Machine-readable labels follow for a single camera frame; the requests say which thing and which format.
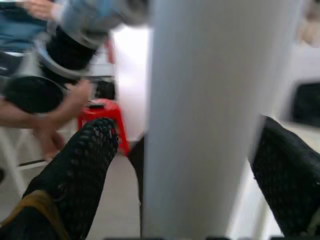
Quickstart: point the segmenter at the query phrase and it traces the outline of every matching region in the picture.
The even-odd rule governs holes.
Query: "white wall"
[[[114,31],[115,79],[129,141],[136,141],[147,123],[149,42],[152,32],[121,27]]]

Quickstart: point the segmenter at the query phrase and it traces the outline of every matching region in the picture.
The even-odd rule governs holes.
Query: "gray floor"
[[[7,168],[0,152],[0,167]],[[29,182],[42,169],[40,167],[23,171]],[[0,221],[19,201],[19,195],[10,175],[0,185]],[[128,159],[117,155],[107,172],[101,196],[88,240],[102,240],[105,237],[138,237],[139,201],[137,179]]]

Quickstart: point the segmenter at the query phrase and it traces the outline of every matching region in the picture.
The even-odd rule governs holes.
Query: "yellow strap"
[[[56,204],[50,195],[42,190],[33,191],[21,199],[11,214],[2,222],[2,226],[12,222],[25,207],[37,209],[49,221],[60,240],[69,240],[68,233],[61,222]]]

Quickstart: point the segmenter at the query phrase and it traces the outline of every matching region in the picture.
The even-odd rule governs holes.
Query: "white cylindrical column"
[[[258,116],[293,45],[301,6],[155,1],[144,237],[227,233]]]

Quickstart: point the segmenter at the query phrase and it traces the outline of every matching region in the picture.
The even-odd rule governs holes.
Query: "red plastic stool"
[[[92,102],[95,104],[103,104],[104,106],[97,108],[86,107],[77,118],[78,130],[83,127],[84,122],[89,122],[97,118],[109,118],[114,120],[118,128],[120,140],[119,148],[123,149],[124,154],[127,156],[129,153],[129,144],[120,107],[112,100],[105,98],[98,98]]]

